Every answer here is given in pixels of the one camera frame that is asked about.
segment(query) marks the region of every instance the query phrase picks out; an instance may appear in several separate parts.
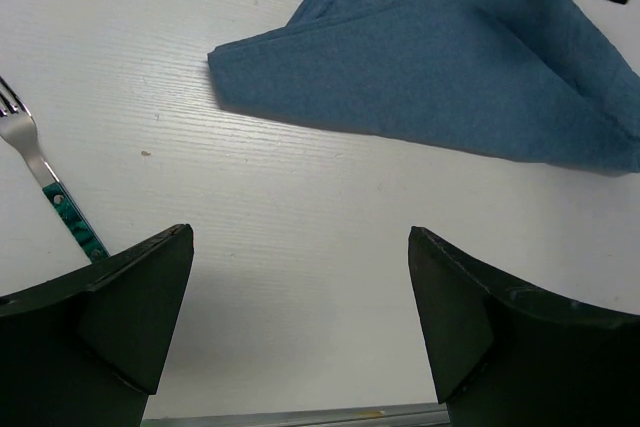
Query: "white surface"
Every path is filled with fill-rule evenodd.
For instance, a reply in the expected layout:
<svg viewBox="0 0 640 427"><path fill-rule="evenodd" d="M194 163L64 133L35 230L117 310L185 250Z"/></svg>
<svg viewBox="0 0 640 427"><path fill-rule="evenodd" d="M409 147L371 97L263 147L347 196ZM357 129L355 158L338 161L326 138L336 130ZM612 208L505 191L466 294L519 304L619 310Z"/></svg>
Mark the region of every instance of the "white surface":
<svg viewBox="0 0 640 427"><path fill-rule="evenodd" d="M640 176L219 111L207 52L283 25L300 1L2 2L0 72L111 252L173 223L195 229L147 416L433 401L406 265L414 224L550 290L640 313ZM579 4L640 71L640 0ZM85 264L1 145L0 185L0 294Z"/></svg>

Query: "blue paper towel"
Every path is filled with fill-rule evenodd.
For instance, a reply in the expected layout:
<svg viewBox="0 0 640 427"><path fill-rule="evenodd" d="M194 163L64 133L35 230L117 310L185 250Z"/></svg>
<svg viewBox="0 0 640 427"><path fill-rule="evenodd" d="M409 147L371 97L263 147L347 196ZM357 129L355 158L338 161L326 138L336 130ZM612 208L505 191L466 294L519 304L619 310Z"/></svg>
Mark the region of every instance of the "blue paper towel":
<svg viewBox="0 0 640 427"><path fill-rule="evenodd" d="M640 170L640 79L571 0L304 0L209 65L251 115Z"/></svg>

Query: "green fork handle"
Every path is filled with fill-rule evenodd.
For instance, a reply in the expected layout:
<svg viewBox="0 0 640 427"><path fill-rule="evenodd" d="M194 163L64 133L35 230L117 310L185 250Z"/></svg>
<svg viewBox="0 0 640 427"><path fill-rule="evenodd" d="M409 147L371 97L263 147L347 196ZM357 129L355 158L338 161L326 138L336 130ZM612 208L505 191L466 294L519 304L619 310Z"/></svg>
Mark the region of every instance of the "green fork handle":
<svg viewBox="0 0 640 427"><path fill-rule="evenodd" d="M42 189L42 192L92 263L109 257L107 249L104 248L62 183L49 184Z"/></svg>

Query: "metal fork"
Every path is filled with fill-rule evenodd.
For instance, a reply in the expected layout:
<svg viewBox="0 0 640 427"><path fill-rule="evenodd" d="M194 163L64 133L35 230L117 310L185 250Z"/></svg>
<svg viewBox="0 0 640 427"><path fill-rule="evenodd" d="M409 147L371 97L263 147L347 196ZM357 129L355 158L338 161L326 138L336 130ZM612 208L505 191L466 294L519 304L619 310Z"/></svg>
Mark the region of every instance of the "metal fork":
<svg viewBox="0 0 640 427"><path fill-rule="evenodd" d="M107 258L109 254L104 245L42 154L36 123L29 109L1 76L0 86L4 89L4 92L0 90L0 137L22 155L45 197L89 260L97 262Z"/></svg>

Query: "white table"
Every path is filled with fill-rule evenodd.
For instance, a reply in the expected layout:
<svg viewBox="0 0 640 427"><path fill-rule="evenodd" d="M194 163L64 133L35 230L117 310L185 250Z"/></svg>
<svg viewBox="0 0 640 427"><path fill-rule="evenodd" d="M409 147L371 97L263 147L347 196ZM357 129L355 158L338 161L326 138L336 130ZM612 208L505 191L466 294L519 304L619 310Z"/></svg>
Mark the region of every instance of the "white table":
<svg viewBox="0 0 640 427"><path fill-rule="evenodd" d="M640 176L220 111L207 52L283 25L300 1L2 2L0 72L111 252L195 229L148 417L435 400L406 265L414 224L552 291L640 313ZM578 2L640 71L640 0ZM0 183L0 294L85 265L8 146Z"/></svg>

